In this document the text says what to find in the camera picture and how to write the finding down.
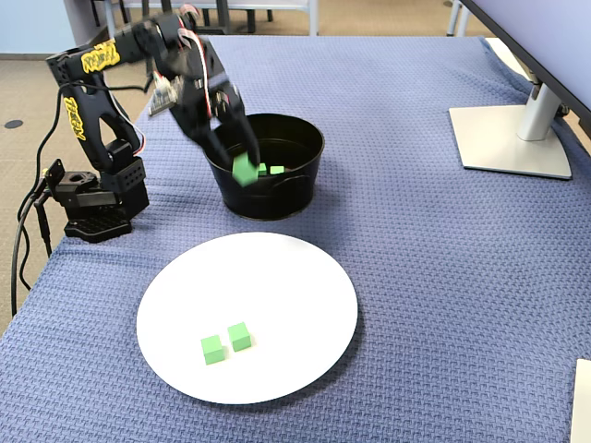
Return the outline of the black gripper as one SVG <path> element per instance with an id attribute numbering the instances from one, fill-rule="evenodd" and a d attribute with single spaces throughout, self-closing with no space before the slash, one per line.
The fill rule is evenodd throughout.
<path id="1" fill-rule="evenodd" d="M 199 86 L 199 80 L 177 76 L 172 81 L 176 92 L 175 104 L 170 112 L 184 134 L 195 142 L 205 139 L 205 153 L 218 167 L 231 167 L 233 157 L 214 131 L 211 119 L 235 130 L 244 143 L 249 161 L 259 166 L 259 143 L 248 121 L 245 106 L 237 87 L 227 74 L 210 78 L 208 88 Z"/>

